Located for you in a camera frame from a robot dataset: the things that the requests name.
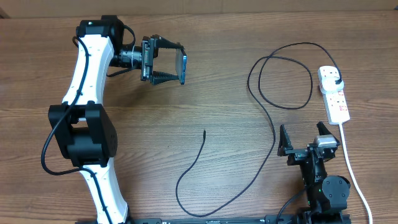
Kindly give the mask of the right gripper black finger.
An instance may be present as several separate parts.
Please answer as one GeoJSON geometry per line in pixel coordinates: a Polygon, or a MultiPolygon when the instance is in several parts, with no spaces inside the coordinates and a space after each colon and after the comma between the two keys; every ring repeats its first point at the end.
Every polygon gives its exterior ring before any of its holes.
{"type": "Polygon", "coordinates": [[[332,133],[326,128],[326,126],[323,124],[322,121],[319,121],[319,122],[317,123],[317,128],[318,128],[319,135],[332,134],[332,133]]]}
{"type": "Polygon", "coordinates": [[[292,153],[293,150],[292,143],[290,141],[289,135],[285,129],[285,126],[282,124],[279,129],[279,146],[277,150],[278,156],[287,156],[292,153]]]}

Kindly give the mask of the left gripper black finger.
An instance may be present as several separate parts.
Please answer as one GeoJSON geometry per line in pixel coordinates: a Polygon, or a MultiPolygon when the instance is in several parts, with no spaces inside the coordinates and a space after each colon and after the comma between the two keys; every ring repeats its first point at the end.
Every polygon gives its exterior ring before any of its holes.
{"type": "Polygon", "coordinates": [[[157,72],[157,71],[153,71],[152,75],[150,76],[150,82],[153,85],[158,85],[172,80],[179,80],[179,77],[177,75],[172,75],[170,73],[157,72]]]}
{"type": "Polygon", "coordinates": [[[163,48],[163,49],[183,49],[183,45],[181,45],[180,43],[174,43],[171,42],[169,40],[167,40],[166,38],[160,36],[160,35],[155,35],[154,36],[155,39],[155,48],[163,48]]]}

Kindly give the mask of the blue Samsung Galaxy smartphone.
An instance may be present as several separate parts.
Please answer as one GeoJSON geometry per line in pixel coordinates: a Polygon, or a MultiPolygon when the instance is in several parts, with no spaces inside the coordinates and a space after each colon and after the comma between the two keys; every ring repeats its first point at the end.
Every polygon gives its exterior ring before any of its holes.
{"type": "Polygon", "coordinates": [[[184,49],[176,50],[175,70],[181,85],[185,84],[185,75],[187,70],[187,55],[184,49]]]}

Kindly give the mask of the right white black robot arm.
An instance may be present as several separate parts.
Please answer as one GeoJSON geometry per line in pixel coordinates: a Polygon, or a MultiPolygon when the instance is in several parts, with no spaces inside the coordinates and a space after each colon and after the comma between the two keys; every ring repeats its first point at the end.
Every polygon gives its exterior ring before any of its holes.
{"type": "Polygon", "coordinates": [[[278,156],[287,157],[287,165],[299,166],[304,183],[304,189],[294,195],[279,211],[276,223],[350,223],[349,215],[344,215],[347,209],[347,199],[351,184],[340,175],[328,175],[325,162],[335,158],[335,152],[340,145],[339,140],[332,135],[320,121],[317,123],[319,135],[306,148],[294,149],[289,135],[280,126],[280,141],[278,156]],[[282,217],[285,208],[302,194],[307,194],[308,207],[301,208],[295,215],[282,217]]]}

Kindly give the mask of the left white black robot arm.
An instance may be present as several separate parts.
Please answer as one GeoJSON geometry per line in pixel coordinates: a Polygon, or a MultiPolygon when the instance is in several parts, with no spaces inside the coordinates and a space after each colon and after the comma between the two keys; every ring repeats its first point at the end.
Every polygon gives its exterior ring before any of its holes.
{"type": "Polygon", "coordinates": [[[77,26],[72,41],[78,47],[78,59],[72,82],[62,103],[49,108],[52,130],[41,155],[44,171],[64,174],[45,163],[50,140],[55,138],[62,156],[73,165],[66,174],[79,172],[89,187],[97,212],[95,223],[133,222],[114,169],[116,128],[103,106],[109,67],[119,67],[120,73],[140,70],[141,80],[152,85],[172,80],[185,83],[187,55],[182,44],[159,35],[144,37],[141,45],[124,44],[125,30],[130,27],[115,15],[82,20],[77,26]]]}

